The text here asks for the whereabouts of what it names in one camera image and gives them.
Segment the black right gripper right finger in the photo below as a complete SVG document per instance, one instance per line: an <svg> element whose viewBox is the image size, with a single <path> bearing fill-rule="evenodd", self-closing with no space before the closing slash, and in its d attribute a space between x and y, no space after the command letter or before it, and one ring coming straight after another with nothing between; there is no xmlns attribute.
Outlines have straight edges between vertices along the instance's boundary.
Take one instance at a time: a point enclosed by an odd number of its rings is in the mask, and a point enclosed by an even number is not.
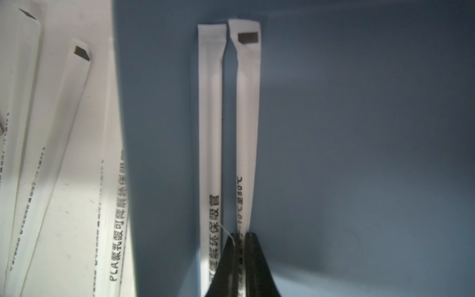
<svg viewBox="0 0 475 297"><path fill-rule="evenodd" d="M244 240L244 266L248 297L281 297L255 233L248 232Z"/></svg>

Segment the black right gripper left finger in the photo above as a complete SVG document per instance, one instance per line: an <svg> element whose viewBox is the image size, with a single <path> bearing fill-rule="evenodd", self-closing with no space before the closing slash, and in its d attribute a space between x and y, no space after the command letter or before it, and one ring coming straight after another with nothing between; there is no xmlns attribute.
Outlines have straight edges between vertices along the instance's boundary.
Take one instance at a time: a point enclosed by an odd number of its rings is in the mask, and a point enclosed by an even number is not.
<svg viewBox="0 0 475 297"><path fill-rule="evenodd" d="M228 236L215 277L205 297L237 297L240 267L239 234Z"/></svg>

